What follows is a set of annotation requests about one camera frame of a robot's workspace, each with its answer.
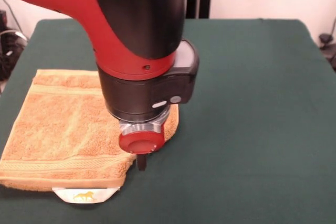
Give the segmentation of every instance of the folded towel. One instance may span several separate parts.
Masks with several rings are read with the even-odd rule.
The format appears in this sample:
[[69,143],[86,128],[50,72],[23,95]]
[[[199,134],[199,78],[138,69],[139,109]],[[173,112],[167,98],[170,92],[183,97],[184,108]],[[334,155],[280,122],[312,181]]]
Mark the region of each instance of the folded towel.
[[[173,105],[166,141],[178,120]],[[0,183],[36,191],[121,187],[136,156],[119,147],[119,134],[96,71],[38,70],[3,151]]]

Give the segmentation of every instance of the table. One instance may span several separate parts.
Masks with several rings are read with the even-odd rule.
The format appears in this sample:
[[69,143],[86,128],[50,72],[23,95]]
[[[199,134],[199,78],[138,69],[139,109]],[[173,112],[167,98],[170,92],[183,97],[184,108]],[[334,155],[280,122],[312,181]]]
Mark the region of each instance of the table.
[[[99,205],[0,187],[1,223],[336,223],[336,78],[297,20],[187,20],[199,50],[178,132]],[[96,70],[74,20],[44,20],[0,99],[0,150],[38,68]]]

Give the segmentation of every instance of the gold logo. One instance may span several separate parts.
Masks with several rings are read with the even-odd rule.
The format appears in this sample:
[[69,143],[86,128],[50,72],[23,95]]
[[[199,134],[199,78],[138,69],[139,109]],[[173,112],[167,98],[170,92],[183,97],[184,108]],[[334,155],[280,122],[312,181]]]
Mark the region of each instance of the gold logo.
[[88,199],[91,199],[92,201],[95,201],[95,199],[93,198],[93,192],[91,192],[91,191],[88,191],[86,194],[77,194],[73,197],[73,200],[76,200],[78,198],[84,200],[85,202],[87,202]]

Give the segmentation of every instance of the cable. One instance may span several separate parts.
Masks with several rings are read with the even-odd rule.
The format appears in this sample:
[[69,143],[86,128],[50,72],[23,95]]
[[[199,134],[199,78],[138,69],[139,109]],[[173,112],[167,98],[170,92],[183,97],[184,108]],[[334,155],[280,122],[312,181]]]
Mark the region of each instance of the cable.
[[2,1],[5,3],[5,5],[7,5],[9,11],[10,11],[11,14],[12,14],[12,17],[14,18],[14,21],[15,21],[17,27],[19,28],[20,32],[23,33],[22,28],[21,28],[19,22],[17,21],[16,16],[15,16],[15,14],[14,14],[12,8],[11,8],[11,5],[10,5],[6,0],[2,0]]
[[335,26],[336,26],[336,17],[334,19],[334,23],[332,24],[332,29],[331,29],[331,33],[330,33],[331,36],[333,35],[333,33],[335,31]]

